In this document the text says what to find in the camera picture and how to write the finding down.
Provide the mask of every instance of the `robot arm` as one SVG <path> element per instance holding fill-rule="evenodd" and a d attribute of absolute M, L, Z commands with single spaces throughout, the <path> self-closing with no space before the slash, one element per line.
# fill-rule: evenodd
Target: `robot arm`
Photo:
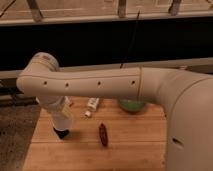
<path fill-rule="evenodd" d="M 160 104 L 168 121 L 166 171 L 213 170 L 211 75 L 160 68 L 66 73 L 59 72 L 53 56 L 38 53 L 18 77 L 17 86 L 25 94 L 37 96 L 47 109 L 60 104 L 66 95 Z M 57 130 L 69 128 L 69 120 L 60 112 L 52 118 Z"/>

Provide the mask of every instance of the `dark wall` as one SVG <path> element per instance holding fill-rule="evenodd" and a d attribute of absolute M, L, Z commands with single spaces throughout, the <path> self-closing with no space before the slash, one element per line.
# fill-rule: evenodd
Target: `dark wall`
<path fill-rule="evenodd" d="M 213 57 L 213 18 L 0 27 L 0 70 L 23 69 L 38 51 L 61 66 Z"/>

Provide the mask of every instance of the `red object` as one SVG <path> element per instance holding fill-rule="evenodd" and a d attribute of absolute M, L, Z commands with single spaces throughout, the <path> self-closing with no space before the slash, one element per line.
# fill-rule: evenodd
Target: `red object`
<path fill-rule="evenodd" d="M 104 147 L 108 145 L 108 135 L 107 135 L 107 129 L 103 123 L 99 126 L 99 136 L 101 139 L 101 143 Z"/>

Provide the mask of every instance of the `green bowl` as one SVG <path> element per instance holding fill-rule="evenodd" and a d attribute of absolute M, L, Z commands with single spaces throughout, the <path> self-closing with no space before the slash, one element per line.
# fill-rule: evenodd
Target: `green bowl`
<path fill-rule="evenodd" d="M 124 99 L 118 100 L 118 104 L 123 110 L 131 113 L 139 112 L 145 106 L 144 102 Z"/>

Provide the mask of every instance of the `gray floor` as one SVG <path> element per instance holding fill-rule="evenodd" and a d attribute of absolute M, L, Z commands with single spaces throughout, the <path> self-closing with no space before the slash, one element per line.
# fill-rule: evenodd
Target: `gray floor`
<path fill-rule="evenodd" d="M 21 171 L 39 117 L 38 105 L 0 108 L 0 171 Z"/>

